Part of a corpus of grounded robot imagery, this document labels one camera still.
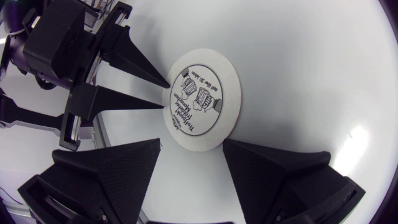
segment cartoon drawing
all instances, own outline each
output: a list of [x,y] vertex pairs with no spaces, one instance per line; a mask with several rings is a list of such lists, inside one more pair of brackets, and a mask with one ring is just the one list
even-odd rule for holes
[[188,97],[192,93],[197,91],[197,86],[196,86],[195,82],[189,77],[189,75],[188,75],[189,74],[189,70],[187,68],[184,71],[182,71],[181,74],[182,74],[182,77],[184,77],[184,79],[182,81],[182,84],[181,84],[181,87],[182,87],[182,90],[181,90],[182,96],[181,96],[181,98],[183,100],[187,100]]
[[205,113],[206,113],[206,111],[208,111],[212,108],[217,112],[221,112],[221,105],[222,105],[221,99],[218,99],[218,100],[214,99],[210,95],[209,91],[200,87],[197,98],[193,102],[192,107],[194,110],[197,110],[197,111],[201,111],[203,109],[203,111]]

